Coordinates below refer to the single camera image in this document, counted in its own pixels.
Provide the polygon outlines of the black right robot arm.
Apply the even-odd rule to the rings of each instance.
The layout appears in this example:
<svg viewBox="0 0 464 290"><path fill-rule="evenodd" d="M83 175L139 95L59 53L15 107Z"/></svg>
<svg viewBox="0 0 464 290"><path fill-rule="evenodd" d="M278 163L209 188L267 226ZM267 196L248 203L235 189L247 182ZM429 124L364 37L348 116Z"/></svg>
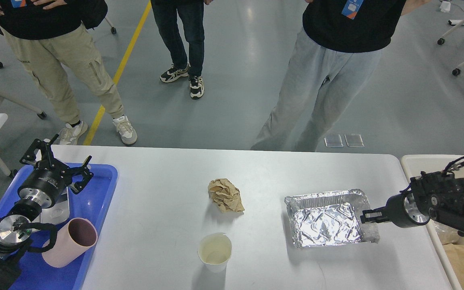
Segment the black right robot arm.
<svg viewBox="0 0 464 290"><path fill-rule="evenodd" d="M363 224L392 222L400 228L426 225L429 220L449 226L464 236L464 178L455 171L464 167L464 156L441 171L412 177L409 185L390 197L385 206L363 210Z"/></svg>

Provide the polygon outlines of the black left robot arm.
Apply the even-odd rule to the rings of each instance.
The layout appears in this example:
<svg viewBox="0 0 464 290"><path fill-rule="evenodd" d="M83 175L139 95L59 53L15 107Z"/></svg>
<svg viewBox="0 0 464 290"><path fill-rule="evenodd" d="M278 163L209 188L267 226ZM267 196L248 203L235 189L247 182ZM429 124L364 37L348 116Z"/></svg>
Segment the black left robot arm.
<svg viewBox="0 0 464 290"><path fill-rule="evenodd" d="M0 290L9 289L21 274L19 260L26 252L44 253L53 249L58 228L35 222L44 209L53 207L67 187L80 193L92 179L88 156L79 167L70 167L54 157L50 141L36 139L21 158L33 166L18 188L19 200L0 217Z"/></svg>

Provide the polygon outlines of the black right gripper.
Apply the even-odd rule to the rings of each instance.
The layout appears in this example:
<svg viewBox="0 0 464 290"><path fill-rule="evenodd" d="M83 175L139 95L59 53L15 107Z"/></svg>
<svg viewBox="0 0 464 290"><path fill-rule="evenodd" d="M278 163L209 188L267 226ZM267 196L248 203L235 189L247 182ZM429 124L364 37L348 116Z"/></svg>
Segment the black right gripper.
<svg viewBox="0 0 464 290"><path fill-rule="evenodd" d="M391 222L400 228L425 226L430 221L428 215L419 211L412 193L390 197L385 207L363 210L360 219L363 224Z"/></svg>

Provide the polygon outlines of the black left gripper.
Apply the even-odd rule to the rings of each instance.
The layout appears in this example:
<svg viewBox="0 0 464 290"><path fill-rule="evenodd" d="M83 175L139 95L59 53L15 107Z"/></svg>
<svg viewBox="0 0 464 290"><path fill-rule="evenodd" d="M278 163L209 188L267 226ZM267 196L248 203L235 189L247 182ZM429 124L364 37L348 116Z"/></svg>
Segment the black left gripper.
<svg viewBox="0 0 464 290"><path fill-rule="evenodd" d="M59 134L55 134L51 140L35 139L20 159L21 164L32 165L35 169L18 188L21 198L17 202L18 210L49 209L58 202L68 184L72 193L77 195L94 176L90 171L92 156L89 155L81 166L70 168L70 178L67 177L69 167L60 167L60 161L54 158L51 149L51 144L58 137ZM75 176L82 179L75 182Z"/></svg>

